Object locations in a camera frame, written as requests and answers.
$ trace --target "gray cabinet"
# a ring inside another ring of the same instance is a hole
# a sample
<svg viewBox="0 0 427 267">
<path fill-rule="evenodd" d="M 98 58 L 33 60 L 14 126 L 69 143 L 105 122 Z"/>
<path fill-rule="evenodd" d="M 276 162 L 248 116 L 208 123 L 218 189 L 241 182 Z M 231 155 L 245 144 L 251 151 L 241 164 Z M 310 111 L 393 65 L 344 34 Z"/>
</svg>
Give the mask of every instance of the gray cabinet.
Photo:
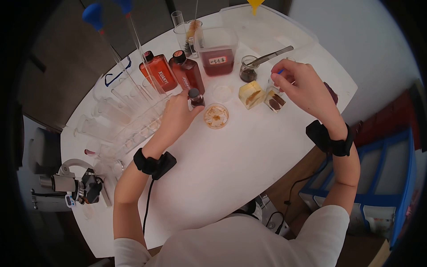
<svg viewBox="0 0 427 267">
<path fill-rule="evenodd" d="M 44 72 L 28 60 L 20 81 L 18 101 L 24 115 L 57 131 L 115 64 L 99 34 L 82 21 L 83 10 L 79 0 L 62 1 L 32 47 Z"/>
</svg>

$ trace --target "handwritten label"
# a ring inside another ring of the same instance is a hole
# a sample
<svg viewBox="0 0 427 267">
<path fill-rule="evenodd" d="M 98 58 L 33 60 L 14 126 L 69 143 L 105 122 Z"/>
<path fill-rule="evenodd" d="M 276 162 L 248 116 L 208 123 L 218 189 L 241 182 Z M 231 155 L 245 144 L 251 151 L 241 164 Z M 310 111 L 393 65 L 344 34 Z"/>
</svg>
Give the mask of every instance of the handwritten label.
<svg viewBox="0 0 427 267">
<path fill-rule="evenodd" d="M 217 58 L 209 59 L 209 64 L 211 64 L 211 65 L 216 65 L 216 64 L 226 63 L 226 62 L 227 62 L 226 56 L 220 56 Z"/>
</svg>

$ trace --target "black cable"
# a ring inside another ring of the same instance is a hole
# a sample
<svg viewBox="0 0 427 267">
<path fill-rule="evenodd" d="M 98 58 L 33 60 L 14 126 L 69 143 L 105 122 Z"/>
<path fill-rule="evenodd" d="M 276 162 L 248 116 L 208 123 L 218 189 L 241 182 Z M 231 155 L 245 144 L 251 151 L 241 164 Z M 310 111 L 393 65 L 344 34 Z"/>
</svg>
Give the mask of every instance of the black cable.
<svg viewBox="0 0 427 267">
<path fill-rule="evenodd" d="M 274 214 L 276 214 L 276 213 L 280 213 L 280 214 L 282 215 L 282 223 L 279 225 L 279 227 L 277 228 L 277 230 L 276 230 L 276 232 L 275 232 L 275 234 L 277 234 L 277 235 L 278 235 L 278 234 L 280 233 L 280 230 L 282 229 L 283 223 L 285 222 L 285 216 L 283 215 L 283 213 L 281 213 L 280 211 L 275 211 L 275 212 L 271 213 L 270 218 L 269 218 L 269 219 L 268 219 L 268 221 L 267 221 L 266 227 L 268 227 L 268 224 L 269 224 L 269 222 L 270 222 L 271 218 L 272 218 L 272 217 L 273 217 L 273 215 L 274 215 Z"/>
<path fill-rule="evenodd" d="M 328 158 L 328 154 L 326 154 L 326 164 L 320 170 L 316 171 L 315 173 L 313 173 L 312 175 L 310 175 L 310 176 L 308 176 L 308 177 L 306 177 L 304 179 L 295 181 L 295 183 L 293 183 L 293 185 L 291 186 L 291 189 L 289 190 L 289 198 L 288 198 L 288 200 L 285 200 L 283 202 L 283 204 L 287 205 L 284 218 L 286 217 L 286 214 L 288 213 L 289 206 L 291 205 L 291 194 L 292 194 L 292 189 L 294 188 L 294 186 L 296 184 L 298 184 L 299 182 L 303 182 L 303 181 L 306 181 L 308 179 L 311 179 L 315 175 L 318 175 L 319 173 L 321 173 L 325 169 L 325 167 L 328 165 L 328 163 L 329 163 L 329 158 Z"/>
<path fill-rule="evenodd" d="M 148 214 L 148 204 L 150 202 L 150 194 L 151 194 L 151 188 L 153 187 L 154 180 L 151 180 L 150 189 L 148 190 L 148 196 L 147 196 L 147 208 L 145 209 L 145 216 L 144 216 L 144 223 L 142 225 L 142 233 L 145 234 L 145 221 L 147 220 L 147 214 Z"/>
</svg>

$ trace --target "glass jar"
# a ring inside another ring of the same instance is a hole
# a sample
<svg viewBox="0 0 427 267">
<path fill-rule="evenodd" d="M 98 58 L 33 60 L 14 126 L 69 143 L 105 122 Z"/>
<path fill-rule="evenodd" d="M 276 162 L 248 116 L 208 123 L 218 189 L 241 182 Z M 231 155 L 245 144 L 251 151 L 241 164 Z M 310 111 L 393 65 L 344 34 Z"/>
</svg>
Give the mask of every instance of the glass jar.
<svg viewBox="0 0 427 267">
<path fill-rule="evenodd" d="M 255 56 L 244 56 L 242 58 L 242 66 L 240 67 L 239 76 L 244 82 L 255 81 L 258 77 L 257 69 L 259 65 L 252 66 L 248 65 L 252 61 L 256 60 Z"/>
</svg>

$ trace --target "brown liquid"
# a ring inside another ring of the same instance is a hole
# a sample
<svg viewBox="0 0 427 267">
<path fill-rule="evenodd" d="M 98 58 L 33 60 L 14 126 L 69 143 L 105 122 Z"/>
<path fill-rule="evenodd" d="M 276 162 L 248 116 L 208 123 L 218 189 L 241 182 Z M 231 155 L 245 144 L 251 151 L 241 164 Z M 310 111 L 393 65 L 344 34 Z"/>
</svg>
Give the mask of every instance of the brown liquid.
<svg viewBox="0 0 427 267">
<path fill-rule="evenodd" d="M 195 98 L 190 98 L 191 100 L 191 106 L 192 107 L 197 107 L 197 106 L 205 106 L 205 99 L 203 98 L 202 95 L 199 95 L 198 97 Z"/>
<path fill-rule="evenodd" d="M 204 52 L 199 55 L 209 76 L 224 75 L 233 71 L 234 55 L 231 49 Z"/>
<path fill-rule="evenodd" d="M 187 59 L 184 63 L 177 64 L 175 60 L 171 58 L 169 60 L 169 66 L 183 90 L 197 88 L 200 94 L 205 93 L 205 86 L 203 85 L 197 62 Z"/>
<path fill-rule="evenodd" d="M 169 69 L 169 66 L 167 65 L 164 55 L 155 56 L 151 61 L 146 62 L 145 64 L 148 64 L 156 81 L 165 92 L 174 89 L 178 85 Z M 148 77 L 147 70 L 143 63 L 139 65 L 139 70 L 146 78 Z"/>
</svg>

